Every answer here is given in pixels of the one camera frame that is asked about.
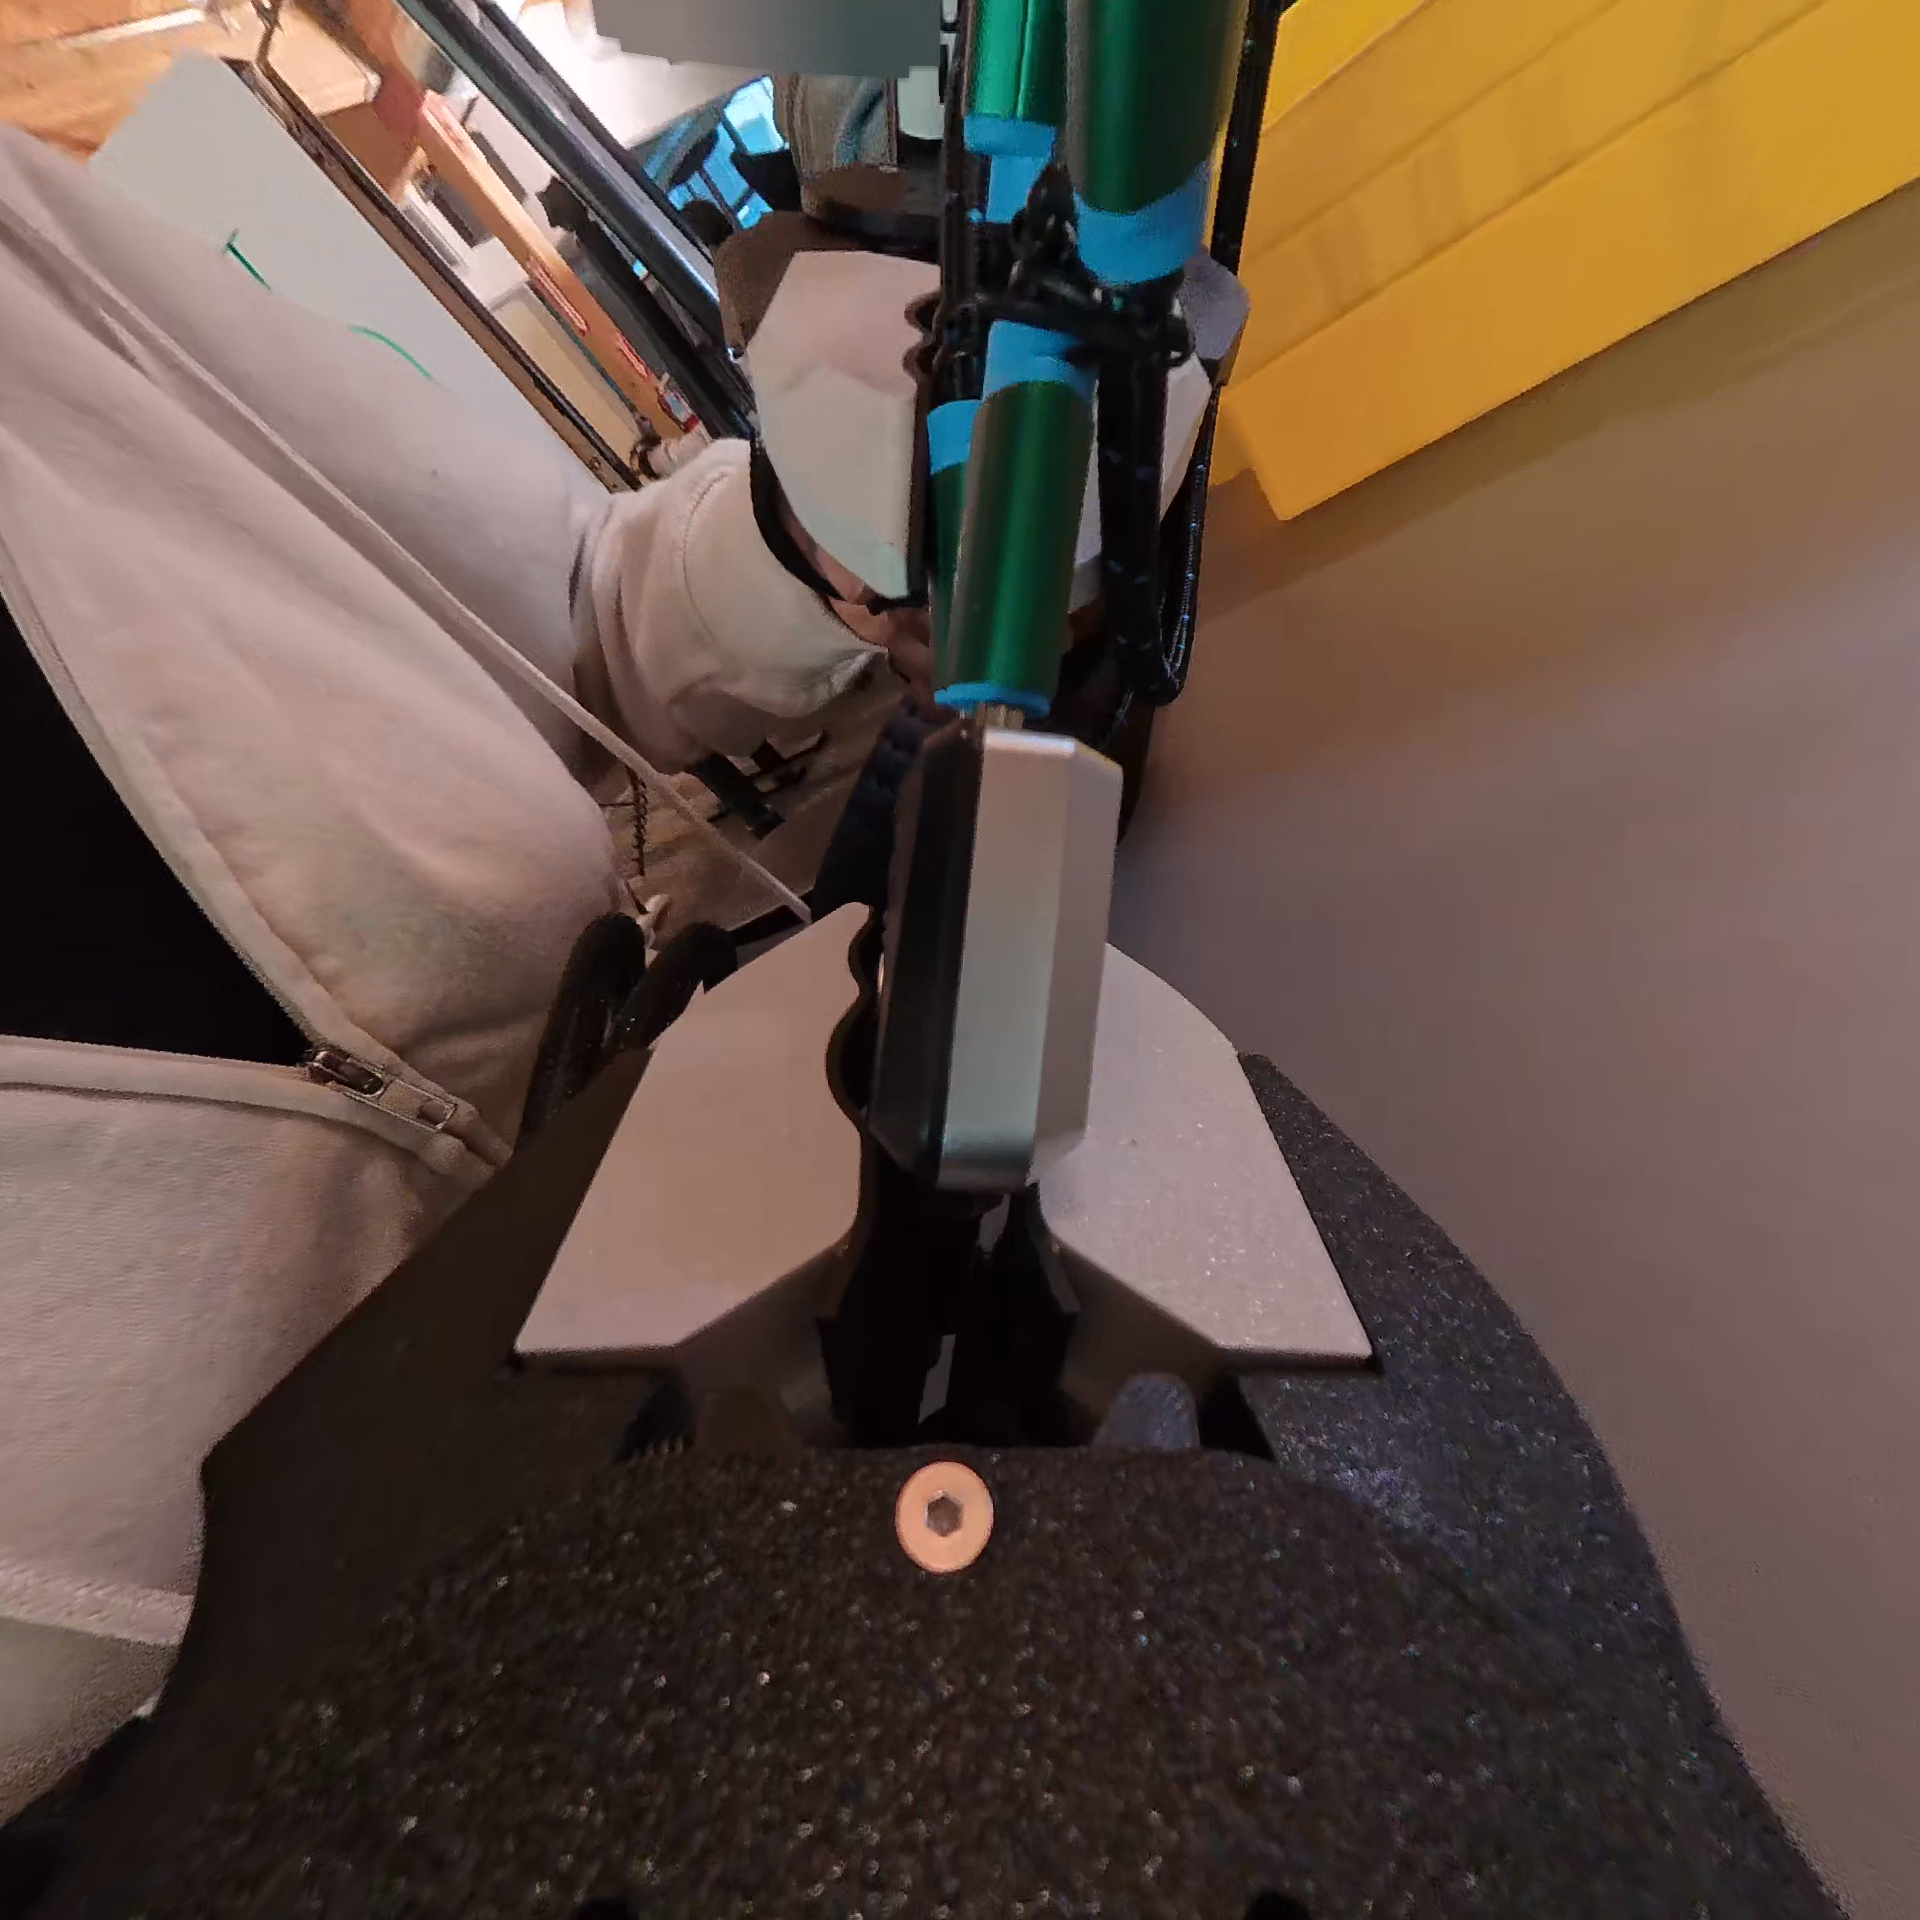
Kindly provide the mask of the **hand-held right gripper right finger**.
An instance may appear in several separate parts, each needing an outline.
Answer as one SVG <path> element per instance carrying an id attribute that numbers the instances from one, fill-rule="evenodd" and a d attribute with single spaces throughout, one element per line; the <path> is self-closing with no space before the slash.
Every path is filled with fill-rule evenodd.
<path id="1" fill-rule="evenodd" d="M 1242 1377 L 1367 1372 L 1377 1349 L 1229 1040 L 1107 948 L 1086 1131 L 1022 1200 L 1039 1409 L 1092 1434 L 1140 1377 L 1197 1411 Z"/>

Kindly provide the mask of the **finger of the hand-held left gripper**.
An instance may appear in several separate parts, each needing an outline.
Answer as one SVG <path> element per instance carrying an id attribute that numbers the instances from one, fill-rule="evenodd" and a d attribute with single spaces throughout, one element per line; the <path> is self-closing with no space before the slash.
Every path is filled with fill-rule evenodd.
<path id="1" fill-rule="evenodd" d="M 1180 494 L 1202 420 L 1217 393 L 1217 376 L 1231 363 L 1244 325 L 1250 314 L 1250 297 L 1238 278 L 1211 256 L 1196 256 L 1180 288 L 1180 310 L 1190 330 L 1190 354 L 1167 372 L 1162 485 L 1162 522 Z M 1089 485 L 1083 513 L 1075 539 L 1073 565 L 1073 616 L 1082 616 L 1099 595 L 1099 507 L 1097 507 L 1097 457 L 1089 457 Z"/>
<path id="2" fill-rule="evenodd" d="M 797 251 L 747 341 L 758 442 L 797 525 L 881 600 L 914 565 L 925 260 Z"/>

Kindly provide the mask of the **person's left forearm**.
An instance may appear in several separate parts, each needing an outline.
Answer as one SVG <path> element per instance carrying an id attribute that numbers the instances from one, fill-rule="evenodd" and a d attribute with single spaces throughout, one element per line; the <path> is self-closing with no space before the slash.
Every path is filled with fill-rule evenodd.
<path id="1" fill-rule="evenodd" d="M 923 668 L 918 610 L 818 592 L 779 563 L 753 504 L 753 445 L 722 440 L 605 497 L 578 528 L 578 700 L 663 773 L 740 757 L 823 713 L 868 665 Z"/>

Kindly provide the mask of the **yellow plastic bin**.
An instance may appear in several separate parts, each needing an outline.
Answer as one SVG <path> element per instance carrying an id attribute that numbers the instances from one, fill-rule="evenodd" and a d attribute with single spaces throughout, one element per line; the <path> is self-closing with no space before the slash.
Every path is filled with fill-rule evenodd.
<path id="1" fill-rule="evenodd" d="M 1915 182 L 1911 2 L 1279 20 L 1217 483 L 1293 518 Z"/>

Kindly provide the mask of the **grey desk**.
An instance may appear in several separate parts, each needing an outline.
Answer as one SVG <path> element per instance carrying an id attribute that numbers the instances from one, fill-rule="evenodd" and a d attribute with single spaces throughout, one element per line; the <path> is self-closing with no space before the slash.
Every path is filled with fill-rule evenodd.
<path id="1" fill-rule="evenodd" d="M 1852 1915 L 1915 1915 L 1915 330 L 1909 186 L 1213 491 L 1115 894 L 1518 1310 Z"/>

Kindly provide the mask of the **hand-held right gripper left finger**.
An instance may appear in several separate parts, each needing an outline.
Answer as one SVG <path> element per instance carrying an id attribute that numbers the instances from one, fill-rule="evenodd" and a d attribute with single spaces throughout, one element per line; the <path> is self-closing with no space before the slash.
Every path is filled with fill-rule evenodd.
<path id="1" fill-rule="evenodd" d="M 750 961 L 651 1048 L 514 1353 L 778 1400 L 836 1441 L 818 1324 L 857 1228 L 862 1136 L 829 1048 L 868 990 L 849 902 Z"/>

